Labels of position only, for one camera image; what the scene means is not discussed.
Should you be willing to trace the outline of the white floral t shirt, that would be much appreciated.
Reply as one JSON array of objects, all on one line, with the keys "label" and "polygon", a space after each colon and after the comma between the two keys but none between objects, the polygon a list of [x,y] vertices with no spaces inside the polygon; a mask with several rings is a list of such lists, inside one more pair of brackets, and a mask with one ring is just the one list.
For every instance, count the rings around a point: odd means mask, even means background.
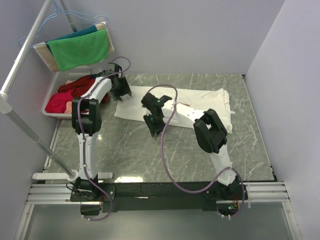
[{"label": "white floral t shirt", "polygon": [[[114,116],[121,119],[140,121],[149,111],[142,107],[141,100],[150,86],[131,86],[132,96],[125,96],[116,106]],[[212,109],[219,116],[228,134],[232,133],[233,125],[231,122],[230,95],[227,90],[220,88],[216,91],[209,90],[177,90],[177,100],[175,100],[176,92],[169,87],[156,87],[151,90],[156,98],[168,96],[172,98],[167,101],[161,109],[164,115],[163,121],[167,122],[174,110],[176,103],[176,113],[174,114],[169,125],[183,128],[193,128],[195,119],[199,119],[204,112]]]}]

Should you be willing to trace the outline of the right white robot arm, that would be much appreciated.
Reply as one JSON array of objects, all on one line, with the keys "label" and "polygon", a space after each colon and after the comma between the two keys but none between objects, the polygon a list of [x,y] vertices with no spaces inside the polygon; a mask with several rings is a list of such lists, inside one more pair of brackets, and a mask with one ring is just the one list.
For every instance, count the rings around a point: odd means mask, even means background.
[{"label": "right white robot arm", "polygon": [[[199,194],[215,186],[219,188],[222,198],[230,200],[237,194],[241,183],[240,174],[232,167],[227,149],[228,132],[213,109],[206,111],[191,108],[176,102],[176,98],[164,95],[155,97],[150,92],[142,100],[142,107],[146,109],[143,119],[152,137],[160,135],[160,155],[164,170],[171,182],[181,191],[189,194]],[[217,175],[213,181],[200,190],[187,190],[180,186],[171,176],[164,155],[165,133],[171,120],[191,127],[195,132],[198,146],[209,154]]]}]

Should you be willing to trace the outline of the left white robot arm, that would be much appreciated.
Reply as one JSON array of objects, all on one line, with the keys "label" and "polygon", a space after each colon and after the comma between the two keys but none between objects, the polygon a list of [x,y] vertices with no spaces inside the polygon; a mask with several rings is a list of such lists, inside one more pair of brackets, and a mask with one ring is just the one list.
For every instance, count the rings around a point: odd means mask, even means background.
[{"label": "left white robot arm", "polygon": [[132,95],[123,72],[120,65],[109,63],[106,70],[93,76],[89,89],[71,102],[71,124],[79,143],[79,171],[74,189],[82,191],[88,201],[94,201],[100,195],[95,151],[102,126],[100,103],[106,94],[111,94],[116,101]]}]

